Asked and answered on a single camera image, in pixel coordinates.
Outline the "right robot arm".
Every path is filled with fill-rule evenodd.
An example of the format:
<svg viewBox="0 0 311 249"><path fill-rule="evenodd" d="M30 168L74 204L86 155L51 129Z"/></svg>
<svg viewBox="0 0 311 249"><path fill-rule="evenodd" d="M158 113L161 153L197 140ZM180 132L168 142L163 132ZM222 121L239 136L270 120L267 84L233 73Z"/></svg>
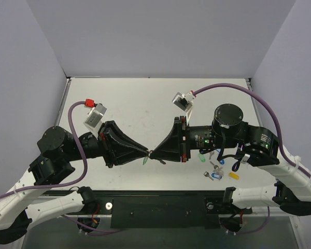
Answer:
<svg viewBox="0 0 311 249"><path fill-rule="evenodd" d="M222 104L209 126L191 127L183 116L174 119L169 135L149 157L156 160L187 162L192 150L206 154L219 150L218 160L235 160L232 171L247 163L269 172L276 182L264 187L228 187L221 206L233 212L254 206L277 206L296 216L311 215L311 175L299 172L298 158L289 164L279 150L278 137L263 127L243 121L243 111L234 104Z"/></svg>

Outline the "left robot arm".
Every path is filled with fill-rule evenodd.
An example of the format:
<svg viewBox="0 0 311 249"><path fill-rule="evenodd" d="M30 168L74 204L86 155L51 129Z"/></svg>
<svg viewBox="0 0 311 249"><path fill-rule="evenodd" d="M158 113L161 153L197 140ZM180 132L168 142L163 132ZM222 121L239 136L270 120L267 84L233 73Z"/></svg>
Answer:
<svg viewBox="0 0 311 249"><path fill-rule="evenodd" d="M46 191L76 185L85 177L87 160L102 157L109 168L148 155L148 148L125 135L114 121L107 121L93 134L80 137L61 127L45 131L37 146L40 155L21 179L0 197L0 244L23 237L30 228L49 219L83 211L95 214L100 209L90 187L78 187L61 198L33 204Z"/></svg>

